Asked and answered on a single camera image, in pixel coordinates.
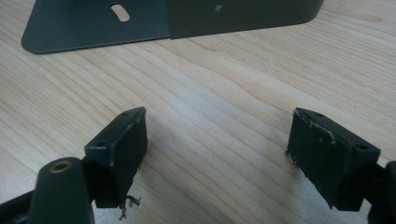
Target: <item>black plastic bracket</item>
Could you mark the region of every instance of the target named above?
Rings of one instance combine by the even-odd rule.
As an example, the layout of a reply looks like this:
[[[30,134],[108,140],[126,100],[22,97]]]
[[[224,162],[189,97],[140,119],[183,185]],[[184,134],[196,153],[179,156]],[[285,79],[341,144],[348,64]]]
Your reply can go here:
[[[295,25],[313,20],[324,0],[36,0],[24,49],[52,53]],[[111,9],[121,5],[130,19]]]
[[[377,147],[322,114],[294,110],[286,155],[330,208],[359,211],[367,199],[370,223],[394,223],[396,162],[384,169],[376,163],[379,154]]]
[[[86,157],[62,158],[42,167],[35,190],[0,205],[0,223],[94,223],[91,203],[122,209],[147,152],[146,109],[125,111],[85,146]]]

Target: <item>wooden table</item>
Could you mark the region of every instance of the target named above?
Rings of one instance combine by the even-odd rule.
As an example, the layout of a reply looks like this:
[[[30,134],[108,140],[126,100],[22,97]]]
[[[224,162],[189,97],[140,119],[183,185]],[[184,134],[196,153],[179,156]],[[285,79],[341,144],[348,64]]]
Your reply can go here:
[[[286,28],[34,55],[34,0],[0,1],[0,203],[145,106],[148,154],[122,223],[365,223],[330,210],[285,157],[292,110],[325,114],[396,160],[396,2],[326,0]],[[97,223],[120,210],[94,209]]]

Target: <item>light wood surface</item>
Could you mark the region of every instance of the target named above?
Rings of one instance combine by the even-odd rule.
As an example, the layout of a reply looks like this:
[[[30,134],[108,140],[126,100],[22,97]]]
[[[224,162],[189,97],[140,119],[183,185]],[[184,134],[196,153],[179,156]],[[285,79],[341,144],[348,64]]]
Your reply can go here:
[[[396,1],[326,0],[286,28],[34,55],[34,0],[0,1],[0,203],[120,112],[148,110],[148,154],[121,223],[366,223],[330,210],[285,157],[292,110],[316,110],[396,160]],[[94,210],[119,223],[120,210]]]

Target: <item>black plastic part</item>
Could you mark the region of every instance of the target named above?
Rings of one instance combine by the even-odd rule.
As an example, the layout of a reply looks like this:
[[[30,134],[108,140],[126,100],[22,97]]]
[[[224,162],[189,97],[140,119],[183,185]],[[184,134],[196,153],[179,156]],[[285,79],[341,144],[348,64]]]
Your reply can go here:
[[[392,214],[387,195],[387,171],[377,165],[371,175],[367,175],[361,184],[364,198],[372,205],[368,221],[375,223],[392,223]]]
[[[312,21],[324,0],[167,0],[172,39]]]
[[[287,154],[330,207],[359,211],[380,150],[325,116],[296,108]]]
[[[81,160],[62,158],[41,168],[28,222],[94,223]]]
[[[33,192],[29,191],[0,205],[0,223],[25,224],[28,219],[30,201]]]
[[[128,21],[119,20],[115,4]],[[21,44],[42,54],[168,37],[165,0],[36,0]]]
[[[83,160],[98,208],[123,208],[147,152],[146,109],[125,111],[85,146]]]
[[[396,223],[396,161],[391,161],[385,169],[385,191],[393,223]]]

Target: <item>screw hole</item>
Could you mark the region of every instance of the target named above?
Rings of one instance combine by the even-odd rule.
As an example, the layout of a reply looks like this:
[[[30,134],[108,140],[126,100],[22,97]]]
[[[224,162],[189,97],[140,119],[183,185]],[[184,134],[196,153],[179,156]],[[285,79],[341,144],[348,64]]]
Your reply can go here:
[[[222,5],[217,5],[217,6],[215,7],[215,10],[216,10],[217,12],[221,12],[221,10],[222,10]]]
[[[49,168],[49,171],[53,174],[63,172],[71,167],[70,162],[68,161],[61,161]]]
[[[106,146],[106,142],[99,142],[97,144],[98,147],[105,147]]]

